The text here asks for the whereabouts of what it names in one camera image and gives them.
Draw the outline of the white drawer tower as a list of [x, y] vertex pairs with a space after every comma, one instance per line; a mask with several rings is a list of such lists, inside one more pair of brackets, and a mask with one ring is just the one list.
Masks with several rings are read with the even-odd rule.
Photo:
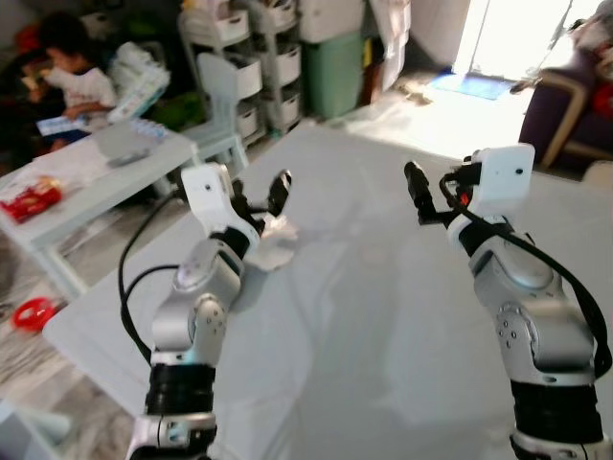
[[[203, 104], [207, 105], [209, 119], [201, 126], [190, 127], [184, 132], [198, 145], [218, 142], [222, 136], [222, 109], [216, 108], [209, 92], [211, 84], [232, 82], [237, 89], [232, 98], [236, 105], [226, 111], [236, 121], [233, 131], [241, 139], [262, 136], [262, 122], [259, 118], [255, 98], [263, 90], [263, 75], [260, 59], [255, 56], [250, 42], [251, 28], [248, 11], [231, 5], [231, 0], [218, 0], [217, 6], [207, 9], [185, 6], [178, 16], [178, 30], [184, 50], [189, 59], [190, 70], [196, 84], [196, 92]], [[233, 73], [224, 74], [219, 70], [200, 70], [198, 57], [224, 58], [234, 66]]]
[[264, 122], [276, 135], [289, 132], [302, 118], [302, 48], [297, 32], [297, 0], [239, 0], [248, 13], [251, 50], [260, 61], [259, 95]]

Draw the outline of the sitting child in white shirt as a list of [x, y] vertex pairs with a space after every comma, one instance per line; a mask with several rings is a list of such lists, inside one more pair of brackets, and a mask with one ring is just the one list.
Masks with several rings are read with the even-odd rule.
[[34, 80], [28, 100], [42, 101], [50, 89], [62, 92], [62, 117], [79, 120], [80, 126], [47, 137], [49, 150], [60, 150], [110, 126], [108, 114], [117, 104], [115, 86], [100, 67], [100, 44], [72, 13], [57, 11], [42, 19], [36, 38], [50, 59], [47, 73], [35, 64], [22, 66], [23, 75]]

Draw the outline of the white plastic container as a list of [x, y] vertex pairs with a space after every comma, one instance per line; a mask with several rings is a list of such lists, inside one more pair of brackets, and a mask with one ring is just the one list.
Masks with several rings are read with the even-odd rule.
[[362, 31], [367, 0], [298, 0], [301, 39], [324, 43]]

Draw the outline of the red snack packet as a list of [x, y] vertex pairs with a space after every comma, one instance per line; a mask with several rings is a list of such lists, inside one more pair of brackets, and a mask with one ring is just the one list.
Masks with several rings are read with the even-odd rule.
[[0, 198], [0, 210], [14, 222], [25, 223], [56, 206], [63, 197], [64, 188], [60, 180], [51, 176], [40, 176], [34, 184], [28, 185], [17, 196]]

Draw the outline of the green plastic toy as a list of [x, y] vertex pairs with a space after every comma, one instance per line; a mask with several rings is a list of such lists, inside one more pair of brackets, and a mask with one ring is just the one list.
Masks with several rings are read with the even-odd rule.
[[209, 115], [198, 93], [185, 92], [183, 95], [162, 98], [151, 105], [142, 118], [162, 124], [172, 131], [183, 131], [184, 128], [201, 126]]

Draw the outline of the white blue diaper package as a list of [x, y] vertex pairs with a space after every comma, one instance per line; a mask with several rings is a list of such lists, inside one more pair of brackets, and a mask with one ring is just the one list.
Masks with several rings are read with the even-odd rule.
[[110, 124], [140, 118], [170, 84], [170, 71], [132, 42], [120, 45], [105, 74], [117, 92], [114, 108], [106, 114]]

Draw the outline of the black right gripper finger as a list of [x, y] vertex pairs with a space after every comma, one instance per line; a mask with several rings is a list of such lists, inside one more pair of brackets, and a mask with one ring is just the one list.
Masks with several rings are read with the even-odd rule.
[[467, 207], [478, 184], [478, 165], [457, 166], [441, 178], [443, 200], [452, 207]]
[[415, 161], [407, 162], [403, 167], [404, 178], [407, 180], [408, 193], [417, 209], [420, 224], [434, 223], [434, 200], [429, 190], [429, 179], [420, 165]]

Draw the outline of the low white table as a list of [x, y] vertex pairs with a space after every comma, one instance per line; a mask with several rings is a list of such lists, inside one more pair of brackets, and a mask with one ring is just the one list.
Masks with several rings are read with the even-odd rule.
[[167, 139], [153, 154], [131, 165], [108, 167], [97, 142], [88, 136], [0, 178], [0, 188], [4, 188], [23, 174], [49, 170], [66, 184], [61, 202], [25, 223], [14, 222], [0, 211], [0, 231], [43, 268], [67, 301], [79, 298], [88, 285], [61, 257], [58, 243], [141, 190], [150, 187], [166, 196], [171, 190], [168, 175], [172, 171], [184, 165], [200, 165], [196, 143], [169, 128], [167, 131]]

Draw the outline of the grey flat tray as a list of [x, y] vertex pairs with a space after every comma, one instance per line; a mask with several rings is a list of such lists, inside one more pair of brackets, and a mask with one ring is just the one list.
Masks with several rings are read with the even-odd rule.
[[106, 166], [119, 168], [148, 158], [165, 142], [170, 133], [164, 126], [146, 120], [128, 120], [92, 134]]

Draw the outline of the white plastic child chair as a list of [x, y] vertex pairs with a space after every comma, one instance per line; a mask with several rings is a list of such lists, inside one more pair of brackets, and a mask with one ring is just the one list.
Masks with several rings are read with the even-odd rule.
[[196, 143], [200, 161], [214, 158], [228, 168], [231, 176], [237, 176], [249, 165], [238, 126], [239, 70], [231, 61], [212, 53], [198, 54], [196, 64], [209, 104], [209, 120], [185, 128], [181, 134]]

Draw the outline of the green plastic bin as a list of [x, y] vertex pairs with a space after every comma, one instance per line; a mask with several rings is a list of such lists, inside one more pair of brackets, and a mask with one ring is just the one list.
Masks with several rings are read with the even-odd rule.
[[355, 110], [363, 81], [363, 35], [353, 32], [303, 45], [310, 113], [331, 120]]

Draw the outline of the blue door mat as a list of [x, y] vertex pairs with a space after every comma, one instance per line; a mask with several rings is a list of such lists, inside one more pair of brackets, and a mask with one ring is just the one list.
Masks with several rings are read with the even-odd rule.
[[428, 86], [443, 91], [460, 93], [483, 100], [496, 101], [503, 95], [508, 95], [516, 85], [515, 80], [491, 78], [479, 74], [441, 73], [430, 80]]

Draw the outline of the red cloth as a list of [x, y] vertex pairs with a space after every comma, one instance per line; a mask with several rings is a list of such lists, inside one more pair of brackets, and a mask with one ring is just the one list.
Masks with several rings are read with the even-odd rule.
[[613, 114], [613, 84], [609, 80], [600, 80], [594, 87], [591, 100], [591, 111], [604, 119], [612, 119]]

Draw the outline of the white sheer curtain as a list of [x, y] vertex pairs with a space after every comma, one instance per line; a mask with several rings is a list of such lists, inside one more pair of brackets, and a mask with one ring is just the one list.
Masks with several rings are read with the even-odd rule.
[[394, 86], [404, 65], [404, 47], [410, 38], [412, 0], [368, 0], [384, 48], [379, 88]]

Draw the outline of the blue picture book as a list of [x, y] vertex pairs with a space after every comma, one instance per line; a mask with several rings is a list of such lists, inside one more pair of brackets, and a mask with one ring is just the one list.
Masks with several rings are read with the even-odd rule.
[[56, 136], [69, 131], [86, 131], [88, 124], [83, 118], [69, 119], [66, 117], [53, 117], [44, 120], [38, 120], [35, 123], [39, 134], [44, 137]]

